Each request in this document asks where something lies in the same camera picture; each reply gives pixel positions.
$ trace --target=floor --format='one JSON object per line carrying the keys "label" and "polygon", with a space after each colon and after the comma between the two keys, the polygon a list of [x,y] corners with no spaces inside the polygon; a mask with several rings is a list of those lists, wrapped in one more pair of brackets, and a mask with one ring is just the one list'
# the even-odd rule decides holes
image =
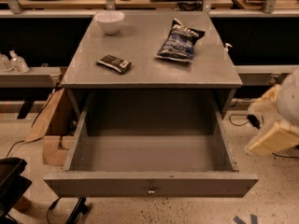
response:
{"label": "floor", "polygon": [[[0,106],[0,157],[5,157],[12,144],[22,140],[30,132],[36,111],[26,119],[17,119],[18,110],[8,111]],[[244,152],[246,143],[257,130],[246,124],[242,110],[230,110],[224,119],[224,127],[234,152],[240,172],[254,173],[259,182],[244,198],[87,198],[90,211],[81,215],[78,223],[205,223],[205,224],[298,224],[299,223],[299,160],[275,156],[255,157]],[[10,215],[23,224],[47,222],[47,211],[57,196],[44,183],[45,173],[55,173],[61,167],[42,162],[43,141],[18,144],[10,153],[28,162],[23,176],[33,184],[25,197],[31,200],[31,208],[20,213],[15,209]],[[292,148],[279,154],[299,156],[299,149]],[[77,198],[62,198],[50,211],[51,224],[65,223],[76,205]]]}

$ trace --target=black chair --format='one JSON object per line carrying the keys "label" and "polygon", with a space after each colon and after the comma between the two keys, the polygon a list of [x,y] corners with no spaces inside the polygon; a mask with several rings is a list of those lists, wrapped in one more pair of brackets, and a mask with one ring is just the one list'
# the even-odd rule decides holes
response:
{"label": "black chair", "polygon": [[0,159],[0,223],[10,223],[6,215],[32,184],[20,176],[26,165],[20,158]]}

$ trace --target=open drawer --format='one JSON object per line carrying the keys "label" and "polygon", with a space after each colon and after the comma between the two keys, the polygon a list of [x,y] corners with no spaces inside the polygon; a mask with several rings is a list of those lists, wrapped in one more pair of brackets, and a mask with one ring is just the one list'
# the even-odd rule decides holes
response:
{"label": "open drawer", "polygon": [[242,197],[240,174],[210,90],[90,91],[64,170],[45,175],[61,197]]}

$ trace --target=clear plastic bottle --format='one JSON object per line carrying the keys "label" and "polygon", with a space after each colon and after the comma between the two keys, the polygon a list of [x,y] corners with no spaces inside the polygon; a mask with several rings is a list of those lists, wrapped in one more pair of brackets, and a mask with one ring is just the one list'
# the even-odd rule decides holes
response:
{"label": "clear plastic bottle", "polygon": [[13,69],[9,58],[5,54],[0,53],[0,69],[4,71],[11,71]]}
{"label": "clear plastic bottle", "polygon": [[14,50],[11,50],[9,54],[11,56],[11,65],[17,72],[25,73],[29,71],[29,67],[23,57],[18,56]]}

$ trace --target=bowl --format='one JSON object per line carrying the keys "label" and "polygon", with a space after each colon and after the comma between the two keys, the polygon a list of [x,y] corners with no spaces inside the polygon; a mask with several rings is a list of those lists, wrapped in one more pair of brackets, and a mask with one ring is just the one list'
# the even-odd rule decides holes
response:
{"label": "bowl", "polygon": [[106,34],[113,35],[120,31],[124,14],[120,11],[102,11],[95,14],[95,20]]}

